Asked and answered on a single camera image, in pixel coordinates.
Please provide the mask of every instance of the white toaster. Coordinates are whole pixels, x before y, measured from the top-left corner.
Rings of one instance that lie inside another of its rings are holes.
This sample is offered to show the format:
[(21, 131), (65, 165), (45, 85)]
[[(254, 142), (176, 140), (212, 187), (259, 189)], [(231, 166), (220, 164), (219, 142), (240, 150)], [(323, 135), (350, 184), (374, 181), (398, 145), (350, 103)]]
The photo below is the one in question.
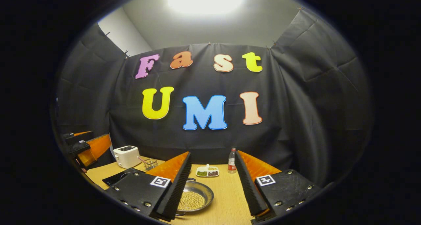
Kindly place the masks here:
[(117, 164), (122, 168), (128, 169), (142, 162), (137, 158), (139, 156), (137, 147), (128, 145), (114, 149), (113, 151)]

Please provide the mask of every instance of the pink letter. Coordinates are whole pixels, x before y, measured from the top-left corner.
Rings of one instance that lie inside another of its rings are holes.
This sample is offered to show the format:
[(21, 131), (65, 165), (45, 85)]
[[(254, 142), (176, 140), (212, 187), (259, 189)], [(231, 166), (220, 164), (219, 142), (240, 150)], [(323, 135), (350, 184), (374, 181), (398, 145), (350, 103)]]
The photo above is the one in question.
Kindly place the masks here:
[(152, 67), (154, 66), (154, 60), (159, 60), (158, 54), (149, 57), (142, 57), (140, 59), (139, 71), (137, 72), (137, 75), (134, 78), (140, 79), (148, 76), (148, 73), (146, 73), (146, 69), (148, 69), (149, 71), (152, 70)]
[(239, 95), (244, 100), (245, 118), (242, 120), (245, 125), (255, 125), (262, 122), (262, 117), (257, 112), (257, 92), (245, 92)]

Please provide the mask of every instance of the wooden table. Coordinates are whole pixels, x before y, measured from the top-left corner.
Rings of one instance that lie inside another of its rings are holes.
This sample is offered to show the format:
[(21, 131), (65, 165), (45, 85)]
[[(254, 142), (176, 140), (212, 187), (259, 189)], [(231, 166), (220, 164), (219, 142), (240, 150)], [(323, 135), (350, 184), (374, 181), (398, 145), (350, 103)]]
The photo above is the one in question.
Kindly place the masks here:
[[(212, 189), (215, 197), (212, 203), (197, 212), (186, 213), (185, 216), (176, 216), (171, 222), (163, 221), (174, 225), (247, 225), (251, 224), (247, 201), (245, 200), (244, 192), (242, 190), (241, 181), (238, 173), (229, 174), (227, 164), (217, 164), (219, 168), (219, 176), (217, 177), (198, 177), (196, 176), (196, 169), (199, 166), (206, 165), (191, 165), (191, 173), (189, 177), (195, 178), (197, 182), (203, 183)], [(143, 163), (134, 168), (140, 171), (146, 171)], [(102, 179), (111, 177), (125, 169), (119, 167), (117, 162), (109, 165), (104, 165), (98, 168), (89, 169), (86, 175), (102, 189), (108, 189), (108, 185)]]

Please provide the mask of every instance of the plastic bottle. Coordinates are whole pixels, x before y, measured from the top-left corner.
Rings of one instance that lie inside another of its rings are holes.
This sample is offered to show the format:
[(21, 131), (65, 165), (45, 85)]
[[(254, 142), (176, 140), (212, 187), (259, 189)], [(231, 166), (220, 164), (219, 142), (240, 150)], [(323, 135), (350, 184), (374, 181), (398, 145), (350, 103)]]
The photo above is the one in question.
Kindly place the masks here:
[(230, 156), (228, 157), (228, 173), (236, 173), (235, 166), (235, 148), (231, 149)]

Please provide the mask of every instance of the metal pan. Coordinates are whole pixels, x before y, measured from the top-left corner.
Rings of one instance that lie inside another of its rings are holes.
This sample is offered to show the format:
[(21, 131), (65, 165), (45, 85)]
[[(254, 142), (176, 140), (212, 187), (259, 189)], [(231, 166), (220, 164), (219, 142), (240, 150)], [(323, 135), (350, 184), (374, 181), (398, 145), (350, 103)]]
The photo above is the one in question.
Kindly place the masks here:
[(183, 191), (192, 191), (192, 192), (198, 193), (203, 198), (205, 198), (205, 203), (203, 204), (202, 207), (196, 210), (177, 210), (176, 212), (177, 216), (183, 216), (186, 214), (186, 212), (203, 210), (206, 206), (208, 206), (212, 202), (213, 197), (214, 197), (213, 191), (207, 185), (196, 182), (196, 179), (194, 178), (187, 179), (187, 182)]

